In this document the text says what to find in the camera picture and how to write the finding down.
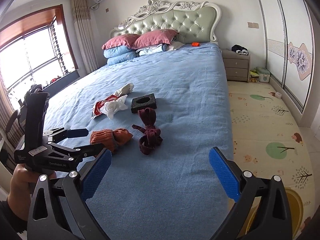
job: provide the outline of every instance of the white plastic wrapper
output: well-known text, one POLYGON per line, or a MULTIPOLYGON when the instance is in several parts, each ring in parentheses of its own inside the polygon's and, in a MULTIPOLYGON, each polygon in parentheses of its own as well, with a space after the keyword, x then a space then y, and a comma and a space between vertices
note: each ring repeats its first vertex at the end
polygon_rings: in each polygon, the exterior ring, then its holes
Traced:
POLYGON ((127 94, 132 92, 133 88, 134 88, 134 84, 133 83, 129 83, 129 84, 126 84, 124 87, 118 89, 113 94, 115 96, 117 96, 117 97, 120 97, 120 96, 123 96, 123 95, 127 95, 127 94))
POLYGON ((124 104, 128 95, 119 97, 117 100, 106 102, 103 107, 100 108, 100 111, 103 114, 106 114, 110 120, 113 119, 113 116, 119 110, 126 110, 128 107, 124 104))

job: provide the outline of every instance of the black sleeve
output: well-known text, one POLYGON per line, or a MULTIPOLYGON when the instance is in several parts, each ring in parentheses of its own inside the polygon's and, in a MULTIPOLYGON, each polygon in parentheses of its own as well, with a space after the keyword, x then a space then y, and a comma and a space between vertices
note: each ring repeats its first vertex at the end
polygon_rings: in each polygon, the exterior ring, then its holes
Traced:
POLYGON ((27 221, 20 219, 12 212, 7 200, 0 201, 0 227, 4 227, 4 225, 6 224, 5 220, 9 224, 8 226, 11 227, 11 229, 14 230, 14 232, 16 233, 22 233, 23 231, 27 230, 27 221))

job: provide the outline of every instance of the play mat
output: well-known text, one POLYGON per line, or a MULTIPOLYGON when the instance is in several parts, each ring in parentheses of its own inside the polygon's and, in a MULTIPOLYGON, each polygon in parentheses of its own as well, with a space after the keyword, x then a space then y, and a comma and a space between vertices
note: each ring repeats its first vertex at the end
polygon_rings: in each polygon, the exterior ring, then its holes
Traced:
MULTIPOLYGON (((267 83, 228 82, 234 161, 260 178, 279 175, 286 188, 296 238, 314 215, 315 186, 307 146, 275 90, 267 83)), ((252 222, 256 198, 247 222, 252 222)))

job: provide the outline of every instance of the pink pillow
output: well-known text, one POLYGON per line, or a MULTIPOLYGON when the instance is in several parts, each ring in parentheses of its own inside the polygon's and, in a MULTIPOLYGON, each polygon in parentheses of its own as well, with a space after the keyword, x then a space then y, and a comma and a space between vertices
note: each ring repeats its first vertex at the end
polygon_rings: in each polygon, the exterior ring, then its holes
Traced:
POLYGON ((110 49, 121 45, 132 49, 131 46, 139 37, 140 35, 138 34, 123 34, 120 36, 116 36, 108 40, 107 43, 102 46, 102 49, 110 49))
POLYGON ((160 43, 171 44, 172 39, 177 35, 177 31, 162 29, 147 32, 141 35, 132 45, 132 49, 141 49, 151 45, 157 45, 160 43))

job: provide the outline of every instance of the chair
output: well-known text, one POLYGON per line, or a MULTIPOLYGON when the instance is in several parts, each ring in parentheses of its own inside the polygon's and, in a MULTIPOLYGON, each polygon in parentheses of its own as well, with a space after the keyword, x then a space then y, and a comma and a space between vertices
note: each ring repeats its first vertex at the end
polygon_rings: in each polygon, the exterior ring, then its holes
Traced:
POLYGON ((22 130, 22 132, 24 133, 24 129, 22 127, 22 125, 20 124, 20 109, 17 109, 13 112, 13 114, 11 115, 8 123, 7 123, 7 126, 5 128, 5 136, 4 138, 2 138, 2 140, 0 141, 0 162, 11 172, 13 173, 13 169, 10 168, 8 165, 7 165, 7 161, 8 159, 10 160, 10 162, 16 166, 16 163, 14 162, 12 156, 5 150, 5 149, 2 149, 2 146, 5 142, 6 139, 8 139, 8 133, 10 132, 11 128, 12 128, 12 125, 13 123, 15 122, 15 120, 18 119, 18 125, 20 127, 20 129, 22 130))

